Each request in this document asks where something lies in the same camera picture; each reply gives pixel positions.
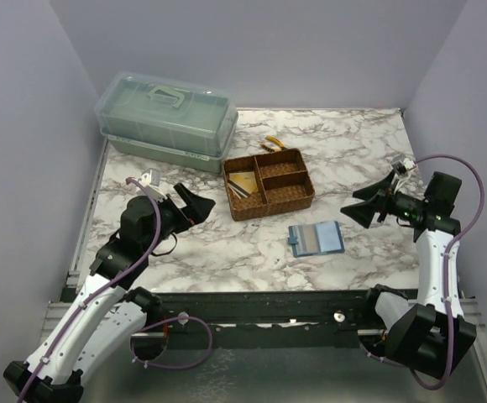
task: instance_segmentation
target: pliers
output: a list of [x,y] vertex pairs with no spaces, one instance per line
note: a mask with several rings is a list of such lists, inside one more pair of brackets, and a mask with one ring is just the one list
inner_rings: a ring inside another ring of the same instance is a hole
[[279,148],[274,148],[274,147],[270,147],[268,144],[266,143],[261,143],[260,144],[260,147],[262,147],[263,149],[265,149],[266,151],[268,151],[269,153],[275,153],[277,151],[281,151],[282,149],[286,149],[285,145],[282,144],[278,139],[276,139],[275,137],[272,137],[272,136],[266,136],[266,140],[268,140],[269,142],[277,145]]

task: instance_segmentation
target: white wall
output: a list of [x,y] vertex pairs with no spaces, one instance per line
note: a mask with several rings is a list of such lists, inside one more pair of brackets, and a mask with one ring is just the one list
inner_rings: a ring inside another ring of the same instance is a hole
[[100,93],[121,70],[253,107],[406,107],[464,0],[50,0]]
[[[487,1],[468,1],[407,108],[406,128],[418,157],[450,153],[475,165],[487,196]],[[466,224],[478,203],[469,172],[453,163],[427,162],[422,168],[427,178],[445,169],[465,179],[457,217]],[[463,287],[476,295],[487,323],[487,202],[463,241],[458,267]]]
[[71,262],[101,150],[96,98],[49,3],[0,1],[0,403]]

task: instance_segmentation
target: screw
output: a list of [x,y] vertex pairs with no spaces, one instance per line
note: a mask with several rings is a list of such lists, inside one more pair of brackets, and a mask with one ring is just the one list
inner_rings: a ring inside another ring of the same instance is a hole
[[186,313],[186,311],[182,311],[178,314],[178,317],[181,317],[181,319],[178,320],[178,322],[184,326],[188,320],[186,319],[187,317],[189,317],[189,315]]
[[333,314],[333,318],[335,318],[335,321],[337,321],[338,323],[342,323],[346,319],[342,312],[335,312]]

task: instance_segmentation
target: wicker tray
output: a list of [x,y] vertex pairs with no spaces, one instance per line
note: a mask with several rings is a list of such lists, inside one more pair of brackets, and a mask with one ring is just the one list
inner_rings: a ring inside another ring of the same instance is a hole
[[[259,191],[238,199],[228,187],[228,174],[246,171],[254,171]],[[315,195],[299,149],[226,160],[223,179],[234,221],[308,208]]]

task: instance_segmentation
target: marble countertop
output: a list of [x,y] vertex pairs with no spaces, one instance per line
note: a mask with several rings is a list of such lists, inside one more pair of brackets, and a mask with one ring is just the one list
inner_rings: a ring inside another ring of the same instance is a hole
[[[162,190],[175,199],[179,198],[172,186],[182,182],[217,204],[205,223],[179,234],[172,254],[151,258],[135,285],[158,292],[353,290],[377,283],[417,288],[418,263],[409,228],[400,228],[388,217],[364,229],[339,211],[356,202],[352,191],[389,173],[393,156],[412,155],[400,112],[240,110],[228,158],[264,153],[259,143],[268,134],[301,150],[316,197],[309,209],[244,222],[231,218],[220,175],[120,154],[109,145],[92,225],[79,258],[79,286],[96,251],[118,229],[127,201],[136,195],[125,178],[155,168],[161,172]],[[417,172],[405,190],[419,194],[421,189]],[[288,227],[327,220],[339,221],[346,252],[294,258],[286,240]],[[173,244],[169,239],[157,250]]]

